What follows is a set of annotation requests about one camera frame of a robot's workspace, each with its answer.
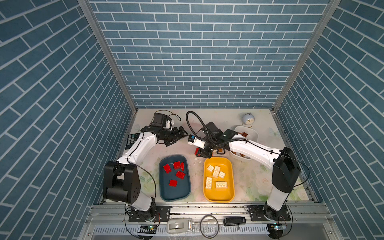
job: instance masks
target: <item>alarm clock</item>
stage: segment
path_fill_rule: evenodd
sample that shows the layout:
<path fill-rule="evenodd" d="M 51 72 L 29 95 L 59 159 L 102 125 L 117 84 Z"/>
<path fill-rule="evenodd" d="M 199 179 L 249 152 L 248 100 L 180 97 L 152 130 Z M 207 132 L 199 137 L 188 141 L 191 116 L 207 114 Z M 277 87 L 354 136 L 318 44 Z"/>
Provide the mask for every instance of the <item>alarm clock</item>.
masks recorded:
<path fill-rule="evenodd" d="M 242 121 L 244 127 L 252 127 L 255 117 L 252 114 L 247 113 L 242 117 Z"/>

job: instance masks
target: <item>cream lego brick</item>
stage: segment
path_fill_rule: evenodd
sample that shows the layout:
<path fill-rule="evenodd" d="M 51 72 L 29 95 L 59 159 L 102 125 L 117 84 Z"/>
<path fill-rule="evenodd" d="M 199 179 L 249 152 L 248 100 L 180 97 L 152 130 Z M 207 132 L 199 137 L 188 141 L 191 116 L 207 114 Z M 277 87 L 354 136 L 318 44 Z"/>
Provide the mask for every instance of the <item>cream lego brick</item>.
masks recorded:
<path fill-rule="evenodd" d="M 227 182 L 216 182 L 216 188 L 217 189 L 225 189 L 228 188 Z"/>
<path fill-rule="evenodd" d="M 205 181 L 205 188 L 206 189 L 212 189 L 212 178 L 207 177 L 207 180 Z"/>
<path fill-rule="evenodd" d="M 214 170 L 214 167 L 213 167 L 212 165 L 209 165 L 209 166 L 207 167 L 207 169 L 208 169 L 208 171 L 212 172 L 212 171 Z"/>
<path fill-rule="evenodd" d="M 225 173 L 220 171 L 220 173 L 218 174 L 218 177 L 224 178 L 225 177 Z"/>
<path fill-rule="evenodd" d="M 220 167 L 215 166 L 214 173 L 212 174 L 212 177 L 217 178 L 219 173 L 220 173 Z"/>

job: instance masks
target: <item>gray cable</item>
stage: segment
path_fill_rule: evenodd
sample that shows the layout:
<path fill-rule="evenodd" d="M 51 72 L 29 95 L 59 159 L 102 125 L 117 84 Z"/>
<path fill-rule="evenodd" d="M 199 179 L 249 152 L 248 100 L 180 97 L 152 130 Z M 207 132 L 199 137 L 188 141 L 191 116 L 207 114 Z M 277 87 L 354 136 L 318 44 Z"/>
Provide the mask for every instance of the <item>gray cable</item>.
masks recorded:
<path fill-rule="evenodd" d="M 216 230 L 215 234 L 213 234 L 212 236 L 207 236 L 207 235 L 205 235 L 205 234 L 203 233 L 203 231 L 201 230 L 201 223 L 202 223 L 202 222 L 204 221 L 204 219 L 207 218 L 207 217 L 211 217 L 211 218 L 213 218 L 213 219 L 215 220 L 215 222 L 216 222 L 216 225 L 217 225 L 217 230 Z M 207 214 L 207 215 L 205 215 L 205 216 L 201 219 L 201 222 L 200 222 L 200 224 L 199 224 L 199 229 L 200 229 L 201 235 L 203 235 L 203 236 L 204 236 L 205 238 L 207 238 L 207 239 L 212 239 L 212 238 L 214 238 L 214 237 L 218 234 L 218 226 L 219 226 L 219 224 L 218 224 L 217 219 L 216 219 L 214 216 L 212 216 L 212 215 L 210 215 L 210 214 Z"/>

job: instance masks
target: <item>calculator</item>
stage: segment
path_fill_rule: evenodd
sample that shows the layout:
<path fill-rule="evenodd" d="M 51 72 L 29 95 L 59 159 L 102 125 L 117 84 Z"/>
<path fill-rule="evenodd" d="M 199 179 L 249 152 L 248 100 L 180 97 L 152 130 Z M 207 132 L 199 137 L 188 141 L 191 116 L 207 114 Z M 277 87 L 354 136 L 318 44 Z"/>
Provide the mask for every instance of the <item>calculator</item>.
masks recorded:
<path fill-rule="evenodd" d="M 130 149 L 132 145 L 137 141 L 139 136 L 140 136 L 140 132 L 128 135 L 127 145 L 125 146 L 125 149 Z"/>

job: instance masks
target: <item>gray electronic device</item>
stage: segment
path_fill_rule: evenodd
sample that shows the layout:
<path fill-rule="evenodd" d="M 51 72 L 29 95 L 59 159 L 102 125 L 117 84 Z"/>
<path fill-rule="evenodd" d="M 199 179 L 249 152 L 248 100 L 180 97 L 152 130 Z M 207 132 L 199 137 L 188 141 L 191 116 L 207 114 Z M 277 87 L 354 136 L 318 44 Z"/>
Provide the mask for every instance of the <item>gray electronic device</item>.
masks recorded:
<path fill-rule="evenodd" d="M 167 233 L 192 231 L 192 218 L 173 218 L 167 222 Z"/>

